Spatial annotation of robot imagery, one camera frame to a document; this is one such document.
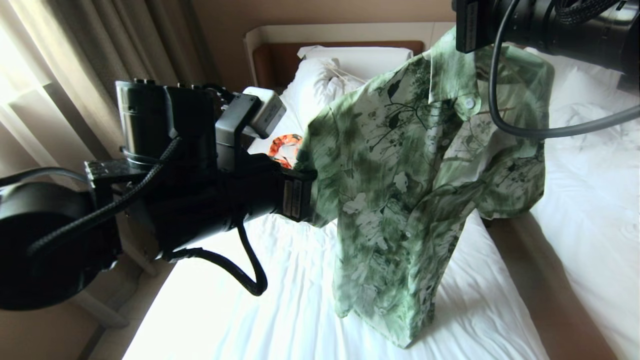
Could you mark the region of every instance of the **orange object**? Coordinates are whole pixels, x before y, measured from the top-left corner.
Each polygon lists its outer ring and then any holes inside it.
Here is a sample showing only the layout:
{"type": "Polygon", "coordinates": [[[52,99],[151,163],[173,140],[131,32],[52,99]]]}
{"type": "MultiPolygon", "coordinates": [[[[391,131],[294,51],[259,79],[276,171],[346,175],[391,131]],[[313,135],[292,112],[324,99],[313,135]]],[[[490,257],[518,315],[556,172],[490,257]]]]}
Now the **orange object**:
{"type": "Polygon", "coordinates": [[[269,153],[267,154],[271,159],[280,163],[280,165],[284,168],[293,168],[292,161],[296,155],[298,154],[298,149],[300,148],[300,144],[302,143],[302,136],[296,134],[288,134],[278,136],[273,139],[273,143],[269,148],[269,153]],[[282,147],[291,147],[293,146],[293,159],[289,160],[284,154],[280,154],[282,151],[282,147]]]}

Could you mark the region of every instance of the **curtain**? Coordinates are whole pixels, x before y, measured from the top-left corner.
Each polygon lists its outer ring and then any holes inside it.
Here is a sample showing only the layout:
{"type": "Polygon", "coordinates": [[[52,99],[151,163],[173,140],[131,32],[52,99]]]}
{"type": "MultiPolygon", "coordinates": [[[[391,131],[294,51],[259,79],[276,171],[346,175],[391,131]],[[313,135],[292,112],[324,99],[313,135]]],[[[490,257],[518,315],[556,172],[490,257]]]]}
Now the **curtain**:
{"type": "MultiPolygon", "coordinates": [[[[183,0],[0,0],[0,49],[0,177],[44,166],[84,173],[84,161],[121,157],[116,80],[174,85],[219,78],[191,3],[183,0]]],[[[64,177],[49,180],[82,190],[64,177]]],[[[153,241],[126,222],[118,217],[125,253],[153,274],[153,241]]],[[[131,273],[130,264],[121,268],[131,273]]],[[[127,297],[127,275],[100,276],[120,285],[97,288],[99,277],[89,290],[118,307],[127,297]]]]}

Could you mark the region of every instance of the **wooden headboard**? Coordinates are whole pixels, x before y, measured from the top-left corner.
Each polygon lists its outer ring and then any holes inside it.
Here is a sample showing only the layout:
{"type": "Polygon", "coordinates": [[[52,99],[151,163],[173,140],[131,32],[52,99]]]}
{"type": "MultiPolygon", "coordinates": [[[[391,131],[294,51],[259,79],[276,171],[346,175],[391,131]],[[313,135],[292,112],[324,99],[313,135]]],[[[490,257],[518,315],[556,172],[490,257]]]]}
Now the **wooden headboard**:
{"type": "Polygon", "coordinates": [[[285,88],[296,75],[300,59],[298,50],[303,46],[325,47],[404,47],[420,54],[424,44],[418,40],[361,41],[361,42],[298,42],[288,44],[262,44],[253,51],[253,64],[257,85],[261,88],[285,88]]]}

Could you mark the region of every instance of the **shirt button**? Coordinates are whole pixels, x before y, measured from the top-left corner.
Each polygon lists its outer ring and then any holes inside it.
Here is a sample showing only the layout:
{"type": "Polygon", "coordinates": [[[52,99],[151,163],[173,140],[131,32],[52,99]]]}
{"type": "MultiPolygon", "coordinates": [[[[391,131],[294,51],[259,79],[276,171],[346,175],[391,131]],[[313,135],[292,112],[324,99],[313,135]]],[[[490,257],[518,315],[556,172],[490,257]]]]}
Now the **shirt button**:
{"type": "Polygon", "coordinates": [[[476,105],[476,102],[473,99],[469,98],[465,100],[465,107],[467,109],[473,109],[475,105],[476,105]]]}

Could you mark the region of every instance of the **green shirt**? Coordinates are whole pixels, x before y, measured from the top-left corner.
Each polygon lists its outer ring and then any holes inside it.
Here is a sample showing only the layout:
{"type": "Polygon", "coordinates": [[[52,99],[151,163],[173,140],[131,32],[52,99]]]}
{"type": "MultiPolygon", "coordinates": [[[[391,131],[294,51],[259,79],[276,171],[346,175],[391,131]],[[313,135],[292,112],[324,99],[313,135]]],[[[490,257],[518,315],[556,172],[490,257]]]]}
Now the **green shirt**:
{"type": "MultiPolygon", "coordinates": [[[[488,109],[491,47],[455,49],[455,29],[311,122],[299,170],[316,169],[315,214],[338,219],[335,310],[354,310],[399,347],[434,316],[436,289],[466,217],[512,217],[542,196],[543,143],[498,130],[488,109]]],[[[553,68],[502,50],[504,120],[547,127],[553,68]]]]}

